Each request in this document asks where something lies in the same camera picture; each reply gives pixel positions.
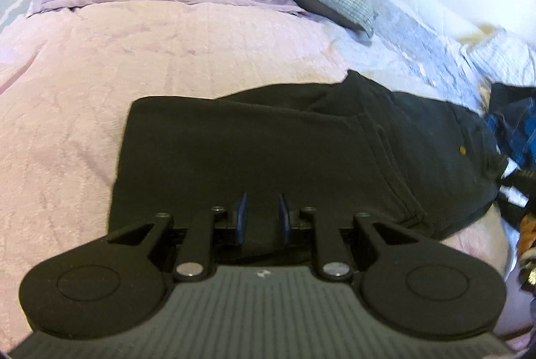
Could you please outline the black trousers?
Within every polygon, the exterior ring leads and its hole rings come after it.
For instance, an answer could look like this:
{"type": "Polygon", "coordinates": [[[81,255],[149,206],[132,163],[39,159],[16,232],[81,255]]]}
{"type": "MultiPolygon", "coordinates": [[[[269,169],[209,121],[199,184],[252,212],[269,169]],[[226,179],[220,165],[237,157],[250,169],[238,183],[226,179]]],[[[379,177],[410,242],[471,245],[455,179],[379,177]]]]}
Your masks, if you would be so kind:
{"type": "Polygon", "coordinates": [[[189,221],[247,197],[245,256],[276,249],[278,199],[347,222],[371,212],[435,239],[480,219],[507,159],[468,108],[351,71],[220,99],[146,97],[128,113],[109,229],[189,221]]]}

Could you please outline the grey herringbone blanket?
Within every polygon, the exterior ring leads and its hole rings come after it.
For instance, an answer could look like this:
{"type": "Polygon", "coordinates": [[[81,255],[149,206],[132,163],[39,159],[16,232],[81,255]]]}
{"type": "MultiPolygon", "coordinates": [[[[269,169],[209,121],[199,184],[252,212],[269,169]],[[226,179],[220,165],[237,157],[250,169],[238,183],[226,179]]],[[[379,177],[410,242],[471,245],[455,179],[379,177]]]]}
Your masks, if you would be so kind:
{"type": "Polygon", "coordinates": [[[388,89],[440,99],[483,114],[491,85],[535,86],[535,46],[496,31],[467,43],[426,25],[399,0],[370,0],[374,35],[350,33],[337,49],[351,69],[388,89]]]}

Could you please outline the pink bedspread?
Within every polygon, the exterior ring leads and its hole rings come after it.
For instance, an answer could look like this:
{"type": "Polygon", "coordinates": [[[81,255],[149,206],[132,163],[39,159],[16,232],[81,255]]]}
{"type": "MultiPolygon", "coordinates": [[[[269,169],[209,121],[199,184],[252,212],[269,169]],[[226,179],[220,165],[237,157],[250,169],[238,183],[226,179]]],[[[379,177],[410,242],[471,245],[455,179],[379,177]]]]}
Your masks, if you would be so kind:
{"type": "Polygon", "coordinates": [[[212,2],[129,0],[18,18],[1,34],[1,348],[37,263],[106,232],[131,103],[335,83],[351,69],[324,18],[212,2]]]}

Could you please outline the dark blue jeans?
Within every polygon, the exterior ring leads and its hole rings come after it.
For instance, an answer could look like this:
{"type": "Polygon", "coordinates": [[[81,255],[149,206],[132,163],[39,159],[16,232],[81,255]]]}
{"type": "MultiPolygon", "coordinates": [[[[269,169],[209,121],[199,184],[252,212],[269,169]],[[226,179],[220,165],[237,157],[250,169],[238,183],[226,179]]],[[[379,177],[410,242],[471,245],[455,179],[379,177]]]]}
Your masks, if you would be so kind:
{"type": "Polygon", "coordinates": [[[485,121],[500,151],[521,169],[535,170],[535,87],[494,83],[485,121]]]}

